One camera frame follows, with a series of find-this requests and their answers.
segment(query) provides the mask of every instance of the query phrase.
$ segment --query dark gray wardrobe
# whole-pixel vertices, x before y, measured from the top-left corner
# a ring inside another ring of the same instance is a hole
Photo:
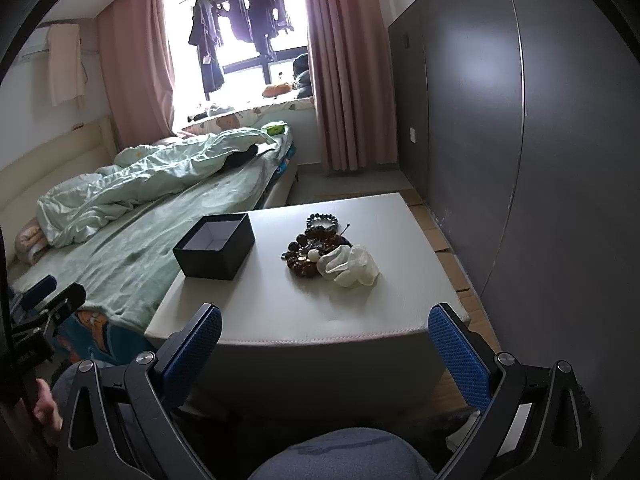
[[[401,168],[502,348],[574,365],[603,476],[640,426],[640,63],[593,0],[417,0],[389,33]]]

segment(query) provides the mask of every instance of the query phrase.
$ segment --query windowsill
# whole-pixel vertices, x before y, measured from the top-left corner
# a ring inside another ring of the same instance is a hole
[[[295,97],[296,95],[298,95],[298,90],[293,90],[274,98],[261,97],[256,100],[251,100],[233,112],[226,112],[213,117],[200,119],[189,123],[187,126],[181,128],[181,130],[195,135],[217,134],[232,128],[251,128],[262,120],[264,116],[269,114],[277,115],[277,112],[282,110],[308,110],[315,107],[313,97],[297,99]]]

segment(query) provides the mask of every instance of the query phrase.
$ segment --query white towel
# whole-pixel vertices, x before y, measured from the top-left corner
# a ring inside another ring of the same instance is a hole
[[[80,26],[56,23],[49,29],[49,91],[58,106],[84,94],[80,61]]]

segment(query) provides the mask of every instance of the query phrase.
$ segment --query white glove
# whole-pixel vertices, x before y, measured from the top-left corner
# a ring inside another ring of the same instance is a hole
[[[371,254],[360,245],[341,245],[326,254],[318,261],[318,271],[340,286],[351,286],[355,282],[371,286],[380,273]]]

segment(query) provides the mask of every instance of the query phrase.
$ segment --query mint green bedsheet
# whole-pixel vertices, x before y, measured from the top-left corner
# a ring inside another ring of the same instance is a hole
[[[58,291],[73,282],[86,289],[85,308],[110,322],[144,333],[180,270],[172,249],[203,216],[252,210],[291,146],[287,133],[276,150],[244,166],[213,175],[178,195],[138,206],[82,244],[49,250],[13,283],[26,290],[47,274]]]

